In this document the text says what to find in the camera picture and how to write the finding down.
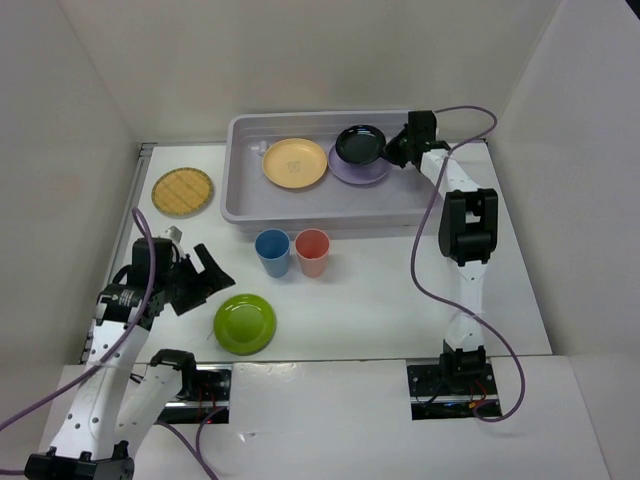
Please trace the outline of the lavender plastic plate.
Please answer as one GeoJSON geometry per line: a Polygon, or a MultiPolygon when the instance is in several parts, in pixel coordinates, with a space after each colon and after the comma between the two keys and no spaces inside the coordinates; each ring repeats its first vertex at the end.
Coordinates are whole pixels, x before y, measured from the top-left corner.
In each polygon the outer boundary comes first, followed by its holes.
{"type": "Polygon", "coordinates": [[[329,151],[328,166],[339,180],[355,186],[372,185],[385,178],[392,168],[392,165],[382,158],[367,165],[349,164],[340,158],[335,146],[329,151]]]}

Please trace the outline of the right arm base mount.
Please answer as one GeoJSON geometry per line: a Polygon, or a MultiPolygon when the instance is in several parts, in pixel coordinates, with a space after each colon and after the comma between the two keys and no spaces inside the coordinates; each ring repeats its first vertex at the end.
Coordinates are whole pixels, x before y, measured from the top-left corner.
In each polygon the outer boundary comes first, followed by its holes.
{"type": "Polygon", "coordinates": [[[413,421],[473,418],[502,415],[493,369],[471,380],[445,381],[436,364],[406,365],[409,399],[413,421]]]}

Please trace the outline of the blue plastic cup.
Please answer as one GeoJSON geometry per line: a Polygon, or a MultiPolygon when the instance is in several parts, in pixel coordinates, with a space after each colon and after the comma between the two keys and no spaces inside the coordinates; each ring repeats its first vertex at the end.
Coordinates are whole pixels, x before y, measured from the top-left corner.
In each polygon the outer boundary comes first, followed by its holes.
{"type": "Polygon", "coordinates": [[[257,236],[254,248],[269,276],[280,278],[288,272],[290,245],[288,234],[279,229],[267,229],[257,236]]]}

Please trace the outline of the coral plastic cup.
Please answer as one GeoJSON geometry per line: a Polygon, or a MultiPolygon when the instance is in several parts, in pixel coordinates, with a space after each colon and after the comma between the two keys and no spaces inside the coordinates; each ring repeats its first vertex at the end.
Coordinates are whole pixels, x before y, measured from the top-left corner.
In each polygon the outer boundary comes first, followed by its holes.
{"type": "Polygon", "coordinates": [[[321,276],[326,270],[330,250],[329,236],[319,229],[306,229],[294,240],[295,251],[302,272],[310,278],[321,276]]]}

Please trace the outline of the green plate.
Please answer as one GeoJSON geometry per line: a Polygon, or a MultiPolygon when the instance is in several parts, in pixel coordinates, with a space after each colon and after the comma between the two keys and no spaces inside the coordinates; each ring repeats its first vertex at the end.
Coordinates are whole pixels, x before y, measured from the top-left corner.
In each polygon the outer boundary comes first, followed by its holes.
{"type": "Polygon", "coordinates": [[[216,311],[213,335],[227,352],[249,356],[265,349],[275,336],[277,317],[273,307],[255,294],[227,299],[216,311]]]}

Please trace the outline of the black plate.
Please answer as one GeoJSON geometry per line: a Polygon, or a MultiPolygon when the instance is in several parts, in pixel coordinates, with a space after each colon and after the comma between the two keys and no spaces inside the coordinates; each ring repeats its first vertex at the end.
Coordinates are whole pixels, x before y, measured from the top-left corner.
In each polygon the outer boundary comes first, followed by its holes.
{"type": "Polygon", "coordinates": [[[378,160],[386,146],[386,137],[371,125],[354,125],[342,131],[335,143],[337,155],[352,165],[368,165],[378,160]]]}

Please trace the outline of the woven bamboo round plate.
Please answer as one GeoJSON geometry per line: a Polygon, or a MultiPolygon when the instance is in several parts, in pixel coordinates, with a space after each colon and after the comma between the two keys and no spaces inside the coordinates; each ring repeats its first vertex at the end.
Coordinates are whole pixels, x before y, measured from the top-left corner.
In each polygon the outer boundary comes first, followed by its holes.
{"type": "Polygon", "coordinates": [[[202,170],[181,167],[162,175],[154,184],[154,207],[170,217],[186,217],[205,208],[214,196],[214,184],[202,170]]]}

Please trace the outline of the orange plastic plate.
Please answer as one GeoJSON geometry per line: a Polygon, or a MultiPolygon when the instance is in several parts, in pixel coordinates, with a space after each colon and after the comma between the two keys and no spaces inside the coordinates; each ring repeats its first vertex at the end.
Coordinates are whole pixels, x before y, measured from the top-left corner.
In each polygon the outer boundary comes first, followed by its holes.
{"type": "Polygon", "coordinates": [[[268,180],[286,189],[304,189],[322,179],[328,168],[324,149],[302,138],[280,140],[271,145],[262,159],[268,180]]]}

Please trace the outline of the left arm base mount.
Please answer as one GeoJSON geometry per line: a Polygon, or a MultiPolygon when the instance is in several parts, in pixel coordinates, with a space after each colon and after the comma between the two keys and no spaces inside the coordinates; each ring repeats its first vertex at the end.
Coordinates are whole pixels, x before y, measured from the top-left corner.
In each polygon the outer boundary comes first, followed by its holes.
{"type": "Polygon", "coordinates": [[[226,424],[229,420],[231,380],[230,364],[198,364],[192,389],[172,398],[159,419],[168,424],[198,424],[214,410],[220,410],[208,423],[226,424]]]}

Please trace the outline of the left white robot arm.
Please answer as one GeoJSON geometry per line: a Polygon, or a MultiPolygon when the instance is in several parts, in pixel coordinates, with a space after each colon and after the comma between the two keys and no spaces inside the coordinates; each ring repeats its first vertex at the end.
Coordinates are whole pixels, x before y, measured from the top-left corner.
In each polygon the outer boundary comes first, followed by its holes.
{"type": "Polygon", "coordinates": [[[162,349],[150,360],[131,396],[125,394],[139,352],[165,306],[182,315],[234,285],[203,244],[197,271],[167,234],[140,238],[132,261],[99,294],[92,350],[62,427],[44,453],[27,460],[29,479],[130,479],[134,458],[165,405],[198,390],[195,356],[162,349]]]}

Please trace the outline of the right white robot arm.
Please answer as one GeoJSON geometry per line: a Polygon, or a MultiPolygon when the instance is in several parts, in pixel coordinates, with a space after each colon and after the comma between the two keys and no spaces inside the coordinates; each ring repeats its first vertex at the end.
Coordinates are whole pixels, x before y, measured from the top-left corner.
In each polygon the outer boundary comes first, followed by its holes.
{"type": "Polygon", "coordinates": [[[439,393],[459,393],[480,380],[486,368],[485,339],[476,316],[482,309],[487,264],[497,246],[498,194],[471,178],[453,158],[456,148],[438,138],[437,128],[434,112],[409,112],[384,157],[396,166],[413,165],[433,183],[429,208],[443,200],[438,246],[456,297],[440,301],[456,312],[443,340],[436,385],[439,393]]]}

